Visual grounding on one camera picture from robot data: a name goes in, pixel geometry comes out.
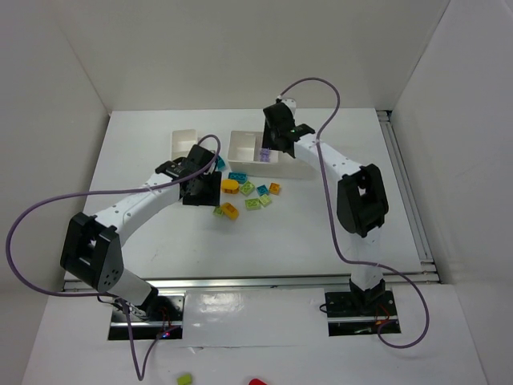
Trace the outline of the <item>yellow orange lego brick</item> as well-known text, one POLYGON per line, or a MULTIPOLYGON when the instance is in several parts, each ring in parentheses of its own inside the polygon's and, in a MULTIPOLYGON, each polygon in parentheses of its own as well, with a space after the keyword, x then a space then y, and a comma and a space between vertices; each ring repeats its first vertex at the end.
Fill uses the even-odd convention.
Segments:
POLYGON ((229 202, 225 202, 220 206, 223 214, 228 217, 230 220, 234 221, 239 217, 238 209, 229 202))

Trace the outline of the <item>orange oval lego piece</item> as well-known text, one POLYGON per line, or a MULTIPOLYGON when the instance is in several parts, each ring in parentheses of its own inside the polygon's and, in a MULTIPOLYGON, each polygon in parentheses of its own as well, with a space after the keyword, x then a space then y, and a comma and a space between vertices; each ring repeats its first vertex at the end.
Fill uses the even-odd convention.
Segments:
POLYGON ((220 185, 221 192, 227 194, 237 194, 240 189, 240 184, 237 180, 224 179, 220 185))

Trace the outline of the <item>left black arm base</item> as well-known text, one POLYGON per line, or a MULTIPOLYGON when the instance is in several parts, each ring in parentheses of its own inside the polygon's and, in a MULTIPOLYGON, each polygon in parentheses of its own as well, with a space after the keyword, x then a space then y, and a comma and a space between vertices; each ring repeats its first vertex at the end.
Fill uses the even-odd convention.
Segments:
MULTIPOLYGON (((165 295, 150 315, 127 304, 131 320, 133 339, 153 340, 163 333, 162 339, 179 340, 183 337, 185 294, 165 295)), ((117 302, 111 312, 107 335, 109 341, 128 341, 128 322, 122 306, 117 302)))

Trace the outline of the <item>light green small brick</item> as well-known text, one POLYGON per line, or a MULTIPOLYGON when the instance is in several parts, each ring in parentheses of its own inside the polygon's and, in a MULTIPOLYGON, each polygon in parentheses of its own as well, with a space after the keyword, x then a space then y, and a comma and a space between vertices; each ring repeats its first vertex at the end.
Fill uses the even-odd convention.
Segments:
POLYGON ((271 197, 267 194, 259 196, 259 201, 263 207, 268 207, 272 203, 271 197))

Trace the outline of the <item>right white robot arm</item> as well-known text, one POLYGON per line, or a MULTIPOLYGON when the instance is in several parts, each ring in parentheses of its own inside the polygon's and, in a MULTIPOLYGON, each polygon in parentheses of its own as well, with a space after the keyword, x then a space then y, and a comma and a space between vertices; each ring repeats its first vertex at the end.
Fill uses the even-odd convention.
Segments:
POLYGON ((304 161, 321 173, 325 193, 328 182, 336 184, 336 196, 327 197, 329 223, 338 221, 349 234, 353 258, 349 279, 351 301, 362 313, 368 313, 384 295, 386 284, 379 266, 381 228, 389 204, 380 169, 351 160, 323 142, 306 124, 294 119, 296 102, 277 99, 264 108, 263 147, 283 152, 304 161))

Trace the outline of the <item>green lego brick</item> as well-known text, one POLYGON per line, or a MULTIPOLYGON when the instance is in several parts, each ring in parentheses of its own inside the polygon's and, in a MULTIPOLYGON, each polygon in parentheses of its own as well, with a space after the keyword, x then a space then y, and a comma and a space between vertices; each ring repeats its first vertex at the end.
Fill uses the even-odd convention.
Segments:
POLYGON ((247 199, 244 206, 248 211, 257 210, 261 208, 261 201, 258 198, 247 199))
POLYGON ((255 185, 251 181, 247 180, 240 186, 240 193, 245 197, 248 197, 255 189, 255 185))
POLYGON ((216 206, 214 209, 213 209, 213 212, 212 212, 216 217, 222 217, 224 215, 224 212, 223 210, 221 209, 220 206, 216 206))

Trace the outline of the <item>small white divided tray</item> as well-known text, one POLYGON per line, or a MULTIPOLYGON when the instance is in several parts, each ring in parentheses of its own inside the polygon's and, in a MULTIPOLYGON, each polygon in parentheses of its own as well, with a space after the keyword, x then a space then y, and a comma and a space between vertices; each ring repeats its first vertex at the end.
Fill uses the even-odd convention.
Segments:
POLYGON ((197 144, 198 134, 195 129, 176 130, 171 138, 171 161, 177 166, 177 171, 172 171, 173 179, 177 180, 187 176, 200 167, 194 160, 188 158, 194 144, 197 144))

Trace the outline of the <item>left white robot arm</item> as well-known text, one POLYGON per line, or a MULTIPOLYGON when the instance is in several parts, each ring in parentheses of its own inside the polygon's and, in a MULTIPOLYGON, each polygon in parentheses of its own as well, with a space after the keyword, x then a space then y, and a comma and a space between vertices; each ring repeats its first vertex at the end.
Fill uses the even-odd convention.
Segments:
POLYGON ((112 294, 134 306, 147 319, 175 313, 157 288, 123 263, 122 248, 140 227, 177 202, 212 206, 220 203, 221 172, 216 155, 195 144, 186 157, 158 166, 143 186, 93 215, 75 214, 68 225, 60 265, 101 294, 112 294))

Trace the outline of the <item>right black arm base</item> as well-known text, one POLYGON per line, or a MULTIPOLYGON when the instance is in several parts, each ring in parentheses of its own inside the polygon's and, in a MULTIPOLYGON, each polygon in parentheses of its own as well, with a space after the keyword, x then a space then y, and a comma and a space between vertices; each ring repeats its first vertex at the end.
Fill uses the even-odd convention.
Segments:
POLYGON ((366 310, 358 308, 350 292, 326 292, 319 311, 327 317, 330 337, 371 335, 382 326, 383 334, 400 334, 393 292, 387 290, 366 310))

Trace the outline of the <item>large white three-compartment tray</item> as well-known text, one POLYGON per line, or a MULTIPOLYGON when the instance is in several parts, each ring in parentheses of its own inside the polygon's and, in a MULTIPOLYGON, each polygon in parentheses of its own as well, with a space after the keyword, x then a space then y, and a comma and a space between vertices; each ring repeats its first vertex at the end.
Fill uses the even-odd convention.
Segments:
POLYGON ((261 161, 262 140, 262 132, 231 131, 227 155, 230 169, 249 176, 302 180, 315 178, 316 170, 312 166, 283 152, 270 150, 269 160, 261 161))

